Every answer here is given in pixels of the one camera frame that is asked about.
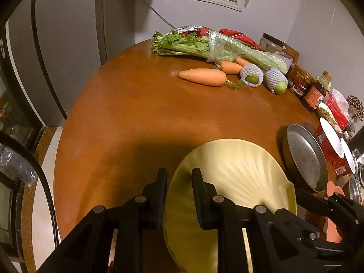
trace carrot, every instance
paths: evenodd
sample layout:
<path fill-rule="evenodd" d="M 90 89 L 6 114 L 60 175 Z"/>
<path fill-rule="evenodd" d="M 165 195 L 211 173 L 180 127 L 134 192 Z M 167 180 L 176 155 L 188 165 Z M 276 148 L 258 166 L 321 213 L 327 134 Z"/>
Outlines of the carrot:
<path fill-rule="evenodd" d="M 179 72 L 178 76 L 182 79 L 208 86 L 222 86 L 227 82 L 233 89 L 237 89 L 244 85 L 242 80 L 236 83 L 230 82 L 223 71 L 214 69 L 190 69 Z"/>
<path fill-rule="evenodd" d="M 250 62 L 248 62 L 247 60 L 243 60 L 242 58 L 240 58 L 240 57 L 237 57 L 236 59 L 235 59 L 235 61 L 239 64 L 239 65 L 241 65 L 241 66 L 245 66 L 245 65 L 249 65 L 249 64 L 251 64 Z"/>
<path fill-rule="evenodd" d="M 214 65 L 214 68 L 223 71 L 225 74 L 240 74 L 242 66 L 238 63 L 231 63 L 230 61 L 219 61 Z"/>

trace gray cable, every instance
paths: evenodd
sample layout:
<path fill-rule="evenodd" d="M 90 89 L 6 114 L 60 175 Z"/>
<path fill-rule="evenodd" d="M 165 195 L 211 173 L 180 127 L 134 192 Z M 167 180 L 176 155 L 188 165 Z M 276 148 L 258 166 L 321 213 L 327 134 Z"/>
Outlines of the gray cable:
<path fill-rule="evenodd" d="M 157 11 L 155 11 L 147 2 L 145 2 L 144 0 L 142 0 L 156 15 L 158 15 L 158 17 L 164 21 L 167 25 L 169 25 L 171 28 L 175 29 L 175 27 L 173 25 L 171 25 L 168 21 L 166 21 Z"/>

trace green fruit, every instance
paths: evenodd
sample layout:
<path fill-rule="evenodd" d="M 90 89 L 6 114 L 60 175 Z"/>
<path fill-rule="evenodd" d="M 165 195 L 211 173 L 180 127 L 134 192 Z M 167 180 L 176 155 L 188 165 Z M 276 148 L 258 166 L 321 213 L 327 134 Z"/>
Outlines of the green fruit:
<path fill-rule="evenodd" d="M 274 92 L 276 94 L 282 94 L 283 92 L 286 91 L 287 88 L 287 83 L 285 81 L 282 81 L 281 83 L 279 83 L 275 88 L 274 88 Z"/>
<path fill-rule="evenodd" d="M 259 83 L 259 77 L 257 75 L 248 75 L 245 77 L 245 80 L 252 83 L 252 84 L 258 84 Z"/>

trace wooden table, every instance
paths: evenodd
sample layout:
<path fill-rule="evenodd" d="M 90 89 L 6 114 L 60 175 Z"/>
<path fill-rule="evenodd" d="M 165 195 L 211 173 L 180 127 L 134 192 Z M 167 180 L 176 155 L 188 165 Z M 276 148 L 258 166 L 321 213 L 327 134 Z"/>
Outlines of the wooden table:
<path fill-rule="evenodd" d="M 95 72 L 70 112 L 57 152 L 54 197 L 62 238 L 95 205 L 119 206 L 141 194 L 160 167 L 172 177 L 182 159 L 203 143 L 248 140 L 284 169 L 285 128 L 319 125 L 289 91 L 276 96 L 263 85 L 232 91 L 177 77 L 182 70 L 210 67 L 197 58 L 151 54 L 145 41 Z M 329 178 L 335 179 L 331 165 Z M 145 242 L 147 272 L 179 271 L 161 231 L 148 232 Z"/>

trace floor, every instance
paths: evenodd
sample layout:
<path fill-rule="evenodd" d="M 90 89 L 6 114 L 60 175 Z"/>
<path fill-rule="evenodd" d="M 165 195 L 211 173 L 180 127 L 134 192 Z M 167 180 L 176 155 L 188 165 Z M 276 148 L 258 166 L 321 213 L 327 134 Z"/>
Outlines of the floor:
<path fill-rule="evenodd" d="M 57 128 L 48 151 L 44 157 L 42 169 L 47 177 L 53 196 L 53 176 L 57 148 L 63 128 Z M 32 242 L 35 265 L 38 269 L 54 250 L 53 232 L 48 204 L 40 181 L 38 180 L 33 206 Z"/>

